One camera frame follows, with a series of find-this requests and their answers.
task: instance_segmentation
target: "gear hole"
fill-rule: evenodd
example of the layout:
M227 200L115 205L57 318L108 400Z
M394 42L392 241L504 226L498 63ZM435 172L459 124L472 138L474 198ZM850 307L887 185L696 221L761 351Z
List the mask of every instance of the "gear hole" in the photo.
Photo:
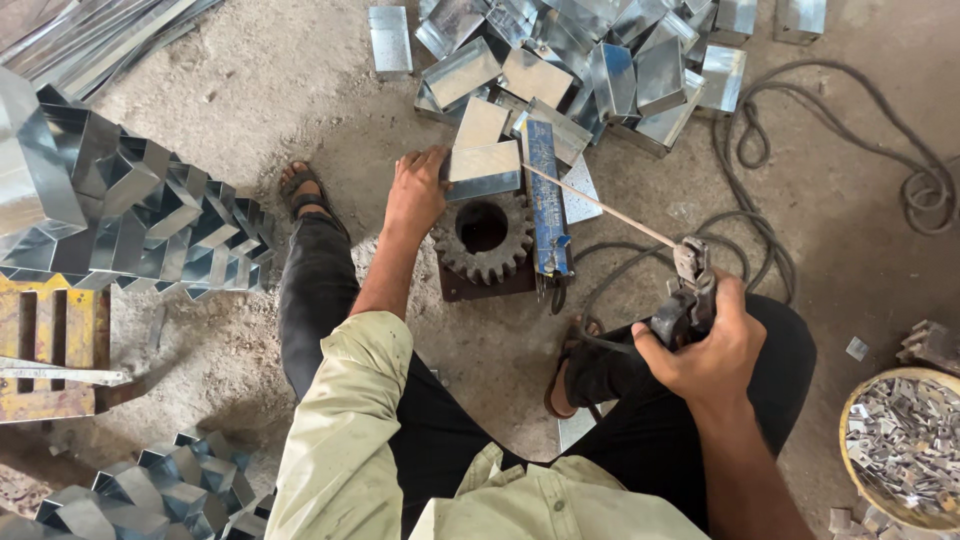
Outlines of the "gear hole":
M457 237L473 255L496 248L507 237L507 214L499 206L478 201L457 212Z

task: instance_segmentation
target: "black pants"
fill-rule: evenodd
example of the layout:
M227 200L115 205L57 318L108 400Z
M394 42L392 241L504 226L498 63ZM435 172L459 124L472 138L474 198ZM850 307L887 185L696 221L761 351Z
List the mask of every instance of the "black pants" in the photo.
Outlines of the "black pants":
M346 320L359 292L354 272L347 239L332 220L318 212L305 214L291 237L280 291L281 357L298 399L324 359L320 340ZM783 304L748 295L747 311L767 329L748 394L763 435L778 454L804 404L816 347L803 319ZM630 327L606 337L633 340ZM620 402L564 455L590 459L631 491L663 497L706 530L700 440L684 400L654 379L644 362L588 346L572 352L565 381L574 405ZM396 414L400 430L390 448L403 490L406 538L426 502L453 497L473 458L495 441L417 353ZM504 449L504 470L526 463Z

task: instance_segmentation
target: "beige shirt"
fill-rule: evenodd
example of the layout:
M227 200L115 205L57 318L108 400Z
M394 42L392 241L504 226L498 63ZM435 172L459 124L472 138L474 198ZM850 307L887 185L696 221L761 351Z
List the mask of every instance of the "beige shirt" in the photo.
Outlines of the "beige shirt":
M350 317L321 342L324 362L287 436L267 540L378 540L400 535L403 493L387 441L413 337L390 312ZM706 540L667 501L630 493L579 457L500 471L490 444L453 499L433 499L414 540Z

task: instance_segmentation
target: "foot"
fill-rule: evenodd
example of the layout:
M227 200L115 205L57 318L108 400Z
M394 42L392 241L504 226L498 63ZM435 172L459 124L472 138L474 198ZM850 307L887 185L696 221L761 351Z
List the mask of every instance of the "foot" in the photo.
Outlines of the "foot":
M581 316L573 320L573 326L579 327L581 321ZM599 324L590 321L587 324L587 334L589 335L600 335L602 329ZM580 344L579 339L567 339L564 343L564 352L573 349L578 344ZM564 360L564 363L560 365L560 371L557 372L557 378L554 380L553 392L550 394L550 404L553 406L553 409L557 411L561 416L572 416L577 412L577 407L570 404L566 400L566 386L564 385L564 375L566 374L566 366L570 362L569 359Z
M289 165L284 167L283 174L280 175L280 189L282 189L286 183L290 182L290 179L293 178L295 174L306 171L306 170L309 170L309 168L306 166L306 163L304 163L303 161L294 161L293 163L290 163ZM320 186L317 185L316 182L313 182L312 180L308 180L304 182L300 187L298 187L297 191L294 191L294 196L293 198L291 198L291 200L296 201L297 197L300 197L304 193L314 193L316 195L324 194L320 190ZM299 218L300 216L304 215L307 212L319 212L326 215L327 217L330 216L330 213L327 212L324 209L324 207L321 207L319 205L306 205L303 208L301 208L299 212L297 212L297 217Z

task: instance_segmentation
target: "shirt sleeve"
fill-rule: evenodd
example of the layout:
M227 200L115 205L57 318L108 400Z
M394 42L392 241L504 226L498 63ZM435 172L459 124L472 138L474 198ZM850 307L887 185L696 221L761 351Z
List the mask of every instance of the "shirt sleeve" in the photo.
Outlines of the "shirt sleeve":
M399 538L403 494L387 441L413 336L388 311L359 313L321 341L324 361L294 414L266 538Z

